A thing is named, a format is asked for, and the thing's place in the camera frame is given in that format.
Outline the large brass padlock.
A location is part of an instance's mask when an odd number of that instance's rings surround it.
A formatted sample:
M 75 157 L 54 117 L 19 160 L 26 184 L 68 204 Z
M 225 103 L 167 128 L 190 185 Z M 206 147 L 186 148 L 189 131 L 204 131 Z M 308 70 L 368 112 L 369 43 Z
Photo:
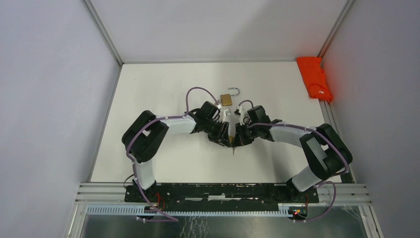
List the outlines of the large brass padlock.
M 241 90 L 237 87 L 227 88 L 230 92 L 220 95 L 220 103 L 223 107 L 232 106 L 232 97 L 238 96 L 241 93 Z

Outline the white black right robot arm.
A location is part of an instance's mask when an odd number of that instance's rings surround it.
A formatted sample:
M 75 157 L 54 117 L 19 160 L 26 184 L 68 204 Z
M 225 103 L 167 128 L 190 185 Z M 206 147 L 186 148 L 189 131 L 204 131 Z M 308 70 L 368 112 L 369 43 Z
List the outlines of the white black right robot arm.
M 309 188 L 349 172 L 352 154 L 331 125 L 304 127 L 270 120 L 261 105 L 247 111 L 238 105 L 234 114 L 239 117 L 239 123 L 235 125 L 232 147 L 246 146 L 260 138 L 303 150 L 308 165 L 287 181 L 286 196 L 290 201 L 299 202 Z

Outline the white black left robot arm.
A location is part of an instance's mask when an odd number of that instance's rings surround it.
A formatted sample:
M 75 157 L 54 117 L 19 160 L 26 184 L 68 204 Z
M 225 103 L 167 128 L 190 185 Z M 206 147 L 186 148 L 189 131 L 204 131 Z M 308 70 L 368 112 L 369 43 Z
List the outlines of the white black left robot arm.
M 143 111 L 122 136 L 126 155 L 131 160 L 134 182 L 138 186 L 137 196 L 150 202 L 156 195 L 153 185 L 152 158 L 163 140 L 173 134 L 203 132 L 210 142 L 230 148 L 229 123 L 216 120 L 220 109 L 206 101 L 200 108 L 185 112 L 181 116 L 157 117 L 151 111 Z

